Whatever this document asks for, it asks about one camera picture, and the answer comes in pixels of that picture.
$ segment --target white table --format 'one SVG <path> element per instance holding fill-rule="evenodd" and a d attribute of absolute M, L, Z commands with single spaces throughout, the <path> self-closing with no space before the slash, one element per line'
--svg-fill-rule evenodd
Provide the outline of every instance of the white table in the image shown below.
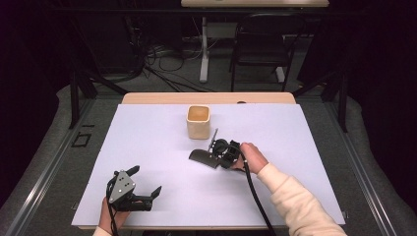
<path fill-rule="evenodd" d="M 207 101 L 211 131 L 218 128 L 218 139 L 255 143 L 270 162 L 297 177 L 338 224 L 344 224 L 304 114 L 290 93 L 168 92 L 128 94 L 119 105 L 73 225 L 94 228 L 113 171 L 140 165 L 141 170 L 132 176 L 137 184 L 134 193 L 149 195 L 158 186 L 162 191 L 152 211 L 132 212 L 125 228 L 266 228 L 243 173 L 221 167 L 214 170 L 188 159 L 193 149 L 209 145 L 209 140 L 187 136 L 190 100 Z M 235 103 L 242 100 L 253 103 Z M 253 180 L 272 226 L 283 227 L 285 223 L 269 202 L 268 189 L 255 176 Z"/>

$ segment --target sleeve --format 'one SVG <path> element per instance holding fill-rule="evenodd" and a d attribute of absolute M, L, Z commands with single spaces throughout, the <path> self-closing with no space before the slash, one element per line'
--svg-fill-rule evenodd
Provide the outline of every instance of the sleeve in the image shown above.
<path fill-rule="evenodd" d="M 289 227 L 290 235 L 346 235 L 296 178 L 280 172 L 271 163 L 258 173 L 258 178 L 269 188 L 270 199 Z"/>
<path fill-rule="evenodd" d="M 107 231 L 97 226 L 92 236 L 111 236 L 111 234 L 107 233 Z"/>

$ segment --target dark background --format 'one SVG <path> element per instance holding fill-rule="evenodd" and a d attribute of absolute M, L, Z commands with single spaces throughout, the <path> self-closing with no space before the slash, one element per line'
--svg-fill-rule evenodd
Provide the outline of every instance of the dark background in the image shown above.
<path fill-rule="evenodd" d="M 60 3 L 96 6 L 97 2 L 109 7 L 120 4 L 110 0 Z M 179 3 L 166 0 L 141 2 L 150 8 L 178 8 Z M 417 212 L 415 6 L 411 0 L 381 0 L 378 3 L 331 0 L 332 9 L 366 9 L 369 16 L 360 20 L 324 19 L 299 80 L 310 83 L 312 79 L 336 70 L 346 55 L 351 55 L 351 49 L 359 45 L 360 50 L 354 52 L 354 60 L 349 64 L 349 95 L 362 106 L 362 117 L 376 161 L 398 194 Z M 146 20 L 149 31 L 143 40 L 149 40 L 150 35 L 180 48 L 179 32 L 193 34 L 187 31 L 184 19 L 158 17 Z M 72 42 L 75 48 L 72 53 L 79 63 L 100 73 L 126 74 L 140 70 L 138 50 L 141 47 L 132 47 L 129 43 L 132 38 L 123 19 L 93 20 L 84 16 L 77 21 L 77 28 L 72 22 L 64 23 L 68 30 L 63 36 Z M 169 27 L 161 25 L 167 21 Z M 51 30 L 56 27 L 36 1 L 3 1 L 0 6 L 0 206 L 25 172 L 49 128 L 59 102 L 55 93 L 69 84 L 71 61 L 60 48 L 62 37 Z M 79 31 L 86 38 L 78 38 Z"/>

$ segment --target human hand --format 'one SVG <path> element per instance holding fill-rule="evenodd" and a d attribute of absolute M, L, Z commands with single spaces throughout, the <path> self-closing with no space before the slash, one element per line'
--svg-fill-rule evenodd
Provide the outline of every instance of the human hand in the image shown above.
<path fill-rule="evenodd" d="M 240 145 L 240 150 L 248 160 L 249 170 L 252 173 L 258 174 L 268 164 L 267 159 L 264 157 L 258 147 L 252 143 L 242 143 Z M 231 167 L 235 169 L 243 169 L 244 165 L 242 156 L 240 156 L 239 159 Z"/>
<path fill-rule="evenodd" d="M 116 210 L 113 209 L 113 207 L 112 207 L 111 211 L 112 211 L 111 213 L 114 214 L 114 212 Z M 117 211 L 116 212 L 116 214 L 114 215 L 114 221 L 116 221 L 117 229 L 120 229 L 120 227 L 122 227 L 122 225 L 125 223 L 129 214 L 130 214 L 129 211 Z M 100 221 L 98 223 L 98 227 L 102 228 L 107 233 L 112 234 L 112 232 L 111 232 L 111 217 L 110 217 L 110 213 L 109 213 L 109 210 L 108 210 L 107 198 L 106 197 L 104 197 L 104 199 L 102 201 L 102 204 L 101 204 L 101 214 L 100 214 Z"/>

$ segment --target cup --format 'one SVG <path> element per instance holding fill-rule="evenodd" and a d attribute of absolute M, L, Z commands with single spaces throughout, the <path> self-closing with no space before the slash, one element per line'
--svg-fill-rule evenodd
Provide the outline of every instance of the cup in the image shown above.
<path fill-rule="evenodd" d="M 209 107 L 191 105 L 187 114 L 188 137 L 193 140 L 209 138 Z"/>

